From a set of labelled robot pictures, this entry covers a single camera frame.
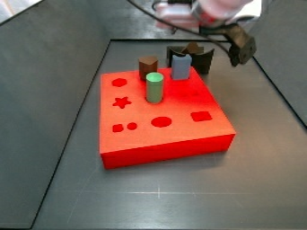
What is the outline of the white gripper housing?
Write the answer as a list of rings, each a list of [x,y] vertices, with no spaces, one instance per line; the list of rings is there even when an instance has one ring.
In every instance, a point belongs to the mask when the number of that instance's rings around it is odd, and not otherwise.
[[[254,57],[256,45],[254,37],[246,32],[238,23],[220,26],[214,29],[200,27],[203,35],[222,35],[230,42],[230,62],[232,66],[244,65]]]

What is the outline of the white pink robot arm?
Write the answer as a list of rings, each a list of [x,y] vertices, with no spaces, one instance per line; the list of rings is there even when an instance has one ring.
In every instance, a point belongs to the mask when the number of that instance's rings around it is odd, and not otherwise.
[[[222,35],[230,42],[232,66],[246,64],[256,51],[255,39],[242,27],[260,17],[262,0],[155,0],[160,28],[197,30],[201,35]]]

